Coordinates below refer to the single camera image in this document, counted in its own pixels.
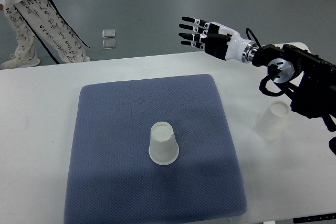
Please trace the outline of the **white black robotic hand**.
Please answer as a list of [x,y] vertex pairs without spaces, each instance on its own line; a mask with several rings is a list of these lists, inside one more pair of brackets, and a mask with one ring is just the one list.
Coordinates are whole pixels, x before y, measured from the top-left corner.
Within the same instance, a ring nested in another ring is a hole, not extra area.
[[185,16],[182,21],[185,23],[179,28],[188,32],[178,34],[183,39],[181,44],[201,49],[220,60],[235,59],[249,63],[261,47],[258,42],[244,39],[239,32],[216,22]]

